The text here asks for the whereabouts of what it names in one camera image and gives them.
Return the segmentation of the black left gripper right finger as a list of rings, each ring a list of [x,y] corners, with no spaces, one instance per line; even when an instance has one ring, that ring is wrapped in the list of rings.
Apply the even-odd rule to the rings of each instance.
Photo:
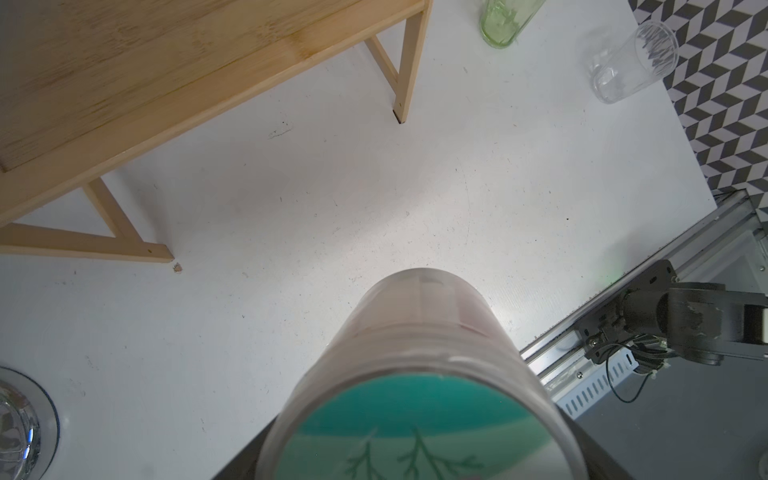
[[[591,480],[632,480],[633,477],[581,426],[575,425],[579,443]]]

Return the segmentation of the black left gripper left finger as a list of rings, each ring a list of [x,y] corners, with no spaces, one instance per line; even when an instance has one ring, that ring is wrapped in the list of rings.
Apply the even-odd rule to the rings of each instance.
[[[228,462],[213,480],[253,480],[259,455],[274,423],[275,419]]]

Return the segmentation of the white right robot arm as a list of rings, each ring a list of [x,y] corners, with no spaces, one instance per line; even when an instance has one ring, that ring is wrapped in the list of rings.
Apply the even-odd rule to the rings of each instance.
[[[719,366],[725,358],[767,358],[767,296],[719,283],[635,290],[620,304],[625,329],[667,341],[678,356]]]

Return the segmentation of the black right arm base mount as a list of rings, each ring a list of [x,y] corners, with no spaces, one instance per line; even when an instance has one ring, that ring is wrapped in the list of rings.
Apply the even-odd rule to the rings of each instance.
[[[676,272],[669,260],[657,260],[619,288],[590,307],[574,324],[584,356],[599,365],[609,348],[642,334],[661,335],[655,320],[661,295],[673,285]]]

